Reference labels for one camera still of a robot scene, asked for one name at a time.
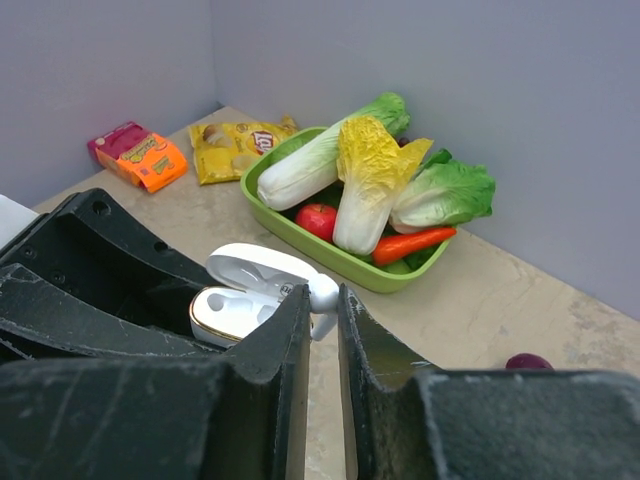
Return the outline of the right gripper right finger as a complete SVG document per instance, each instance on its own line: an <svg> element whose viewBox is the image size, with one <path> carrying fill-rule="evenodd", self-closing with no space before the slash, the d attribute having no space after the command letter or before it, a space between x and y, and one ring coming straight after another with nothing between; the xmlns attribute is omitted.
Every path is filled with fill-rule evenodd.
<svg viewBox="0 0 640 480"><path fill-rule="evenodd" d="M635 479L639 381L612 371L445 370L342 287L350 479Z"/></svg>

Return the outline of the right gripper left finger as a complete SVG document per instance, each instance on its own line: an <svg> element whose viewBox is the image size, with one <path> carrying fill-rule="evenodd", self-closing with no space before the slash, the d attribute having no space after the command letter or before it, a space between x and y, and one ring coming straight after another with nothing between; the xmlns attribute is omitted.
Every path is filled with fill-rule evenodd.
<svg viewBox="0 0 640 480"><path fill-rule="evenodd" d="M14 361L1 369L5 479L300 479L309 289L201 358Z"/></svg>

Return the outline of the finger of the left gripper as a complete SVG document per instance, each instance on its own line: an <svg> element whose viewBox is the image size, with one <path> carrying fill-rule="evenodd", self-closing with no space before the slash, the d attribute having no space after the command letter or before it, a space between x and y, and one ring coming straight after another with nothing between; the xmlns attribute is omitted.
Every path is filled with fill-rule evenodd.
<svg viewBox="0 0 640 480"><path fill-rule="evenodd" d="M95 357L205 357L220 348L107 314L21 264L1 269L1 332L37 347Z"/></svg>
<svg viewBox="0 0 640 480"><path fill-rule="evenodd" d="M205 268L169 246L109 193L92 188L37 216L1 250L79 300L124 320L186 320Z"/></svg>

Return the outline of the white gold-rimmed charging case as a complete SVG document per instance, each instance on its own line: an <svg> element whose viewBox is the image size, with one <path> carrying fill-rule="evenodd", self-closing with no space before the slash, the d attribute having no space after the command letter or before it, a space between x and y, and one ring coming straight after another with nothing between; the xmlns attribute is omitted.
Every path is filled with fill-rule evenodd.
<svg viewBox="0 0 640 480"><path fill-rule="evenodd" d="M194 336L229 348L268 320L283 299L318 271L303 260L249 243L214 250L205 264L219 284L201 290L191 301Z"/></svg>

